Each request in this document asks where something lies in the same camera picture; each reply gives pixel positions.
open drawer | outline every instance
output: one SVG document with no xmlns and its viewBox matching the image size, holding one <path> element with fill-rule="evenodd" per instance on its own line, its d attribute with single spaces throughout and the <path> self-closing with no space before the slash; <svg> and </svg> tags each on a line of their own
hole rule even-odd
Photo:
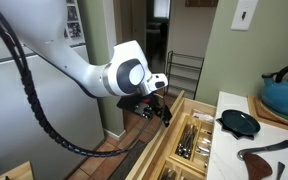
<svg viewBox="0 0 288 180">
<path fill-rule="evenodd" d="M 210 149 L 212 141 L 213 124 L 192 117 L 192 112 L 200 111 L 215 116 L 216 108 L 184 98 L 182 91 L 170 108 L 173 115 L 168 128 L 164 126 L 158 131 L 154 139 L 146 146 L 137 160 L 127 179 L 159 179 L 163 176 L 165 168 L 173 168 L 181 177 L 196 177 L 205 179 L 209 156 L 201 153 L 201 149 Z M 191 155 L 184 158 L 178 155 L 177 148 L 182 140 L 186 127 L 194 126 L 193 145 Z"/>
</svg>

brown utensil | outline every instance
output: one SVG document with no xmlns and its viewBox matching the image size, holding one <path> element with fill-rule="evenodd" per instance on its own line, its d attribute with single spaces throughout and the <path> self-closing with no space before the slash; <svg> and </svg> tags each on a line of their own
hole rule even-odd
<svg viewBox="0 0 288 180">
<path fill-rule="evenodd" d="M 261 180 L 272 175 L 272 167 L 260 156 L 247 152 L 243 159 L 247 167 L 249 180 Z"/>
</svg>

green wall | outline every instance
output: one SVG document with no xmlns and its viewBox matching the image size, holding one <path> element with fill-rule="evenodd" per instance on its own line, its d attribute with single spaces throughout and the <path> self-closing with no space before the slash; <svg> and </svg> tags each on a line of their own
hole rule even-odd
<svg viewBox="0 0 288 180">
<path fill-rule="evenodd" d="M 79 0 L 78 4 L 90 63 L 96 65 L 109 63 L 103 1 Z M 116 107 L 116 103 L 116 97 L 98 99 L 104 129 L 120 135 L 124 131 L 124 125 L 123 119 L 117 115 L 120 110 Z"/>
<path fill-rule="evenodd" d="M 219 0 L 196 99 L 216 105 L 219 91 L 259 95 L 261 75 L 288 65 L 288 1 L 259 0 L 246 32 L 232 31 L 238 0 Z"/>
</svg>

kettle handle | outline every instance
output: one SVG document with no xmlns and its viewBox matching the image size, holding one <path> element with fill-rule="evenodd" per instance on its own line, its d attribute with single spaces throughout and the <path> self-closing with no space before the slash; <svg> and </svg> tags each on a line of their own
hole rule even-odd
<svg viewBox="0 0 288 180">
<path fill-rule="evenodd" d="M 285 68 L 281 69 L 280 72 L 277 73 L 276 78 L 275 78 L 275 82 L 276 83 L 282 82 L 283 76 L 286 73 L 288 73 L 288 66 L 286 66 Z"/>
</svg>

teal kettle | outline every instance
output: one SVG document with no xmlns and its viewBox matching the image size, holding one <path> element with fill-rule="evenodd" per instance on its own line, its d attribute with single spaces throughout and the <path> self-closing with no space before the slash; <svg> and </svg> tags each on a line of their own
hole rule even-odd
<svg viewBox="0 0 288 180">
<path fill-rule="evenodd" d="M 288 116 L 288 79 L 283 79 L 286 73 L 288 73 L 288 66 L 279 72 L 262 75 L 265 87 L 261 99 L 270 109 Z"/>
</svg>

